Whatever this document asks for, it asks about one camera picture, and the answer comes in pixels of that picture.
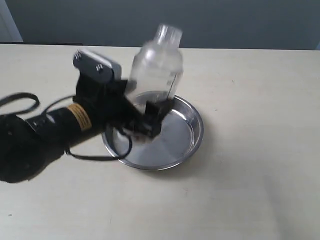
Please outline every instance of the yellow label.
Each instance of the yellow label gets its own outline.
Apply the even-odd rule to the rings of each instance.
[[[81,131],[88,130],[92,127],[90,118],[84,108],[78,103],[71,104],[67,107],[79,123]]]

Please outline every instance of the stainless steel bowl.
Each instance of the stainless steel bowl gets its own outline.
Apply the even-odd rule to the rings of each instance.
[[[164,170],[183,163],[199,148],[204,135],[203,120],[186,100],[174,97],[174,107],[162,122],[159,136],[152,142],[133,141],[131,153],[119,160],[125,165],[143,170]],[[112,156],[125,153],[128,140],[117,130],[107,127],[102,134],[106,149]]]

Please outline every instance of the robotic arm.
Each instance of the robotic arm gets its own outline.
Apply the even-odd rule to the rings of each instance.
[[[173,107],[172,100],[147,102],[142,114],[126,98],[125,93],[135,86],[121,79],[120,65],[91,51],[77,52],[73,65],[80,72],[75,95],[54,102],[40,115],[25,120],[17,116],[40,105],[31,93],[16,93],[0,100],[0,107],[22,98],[35,100],[28,110],[0,116],[0,181],[30,180],[64,153],[89,161],[122,159],[132,148],[127,132],[150,139],[160,133],[162,120]],[[49,111],[67,98],[72,98],[73,104]],[[71,147],[102,133],[106,125],[128,138],[129,148],[125,154],[111,157],[71,153]]]

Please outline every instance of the clear plastic bottle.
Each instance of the clear plastic bottle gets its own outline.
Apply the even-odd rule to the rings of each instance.
[[[180,29],[162,24],[155,38],[145,43],[134,57],[127,98],[141,112],[145,111],[147,101],[174,98],[183,73],[181,36]]]

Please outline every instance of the table surface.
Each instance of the table surface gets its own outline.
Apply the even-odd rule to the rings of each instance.
[[[31,92],[43,109],[73,94],[77,48],[0,45],[0,96]],[[89,48],[119,62],[124,77],[139,50]],[[320,52],[182,53],[177,94],[203,118],[198,152],[159,172],[63,156],[31,181],[1,182],[0,239],[319,239]],[[107,153],[101,136],[74,151]]]

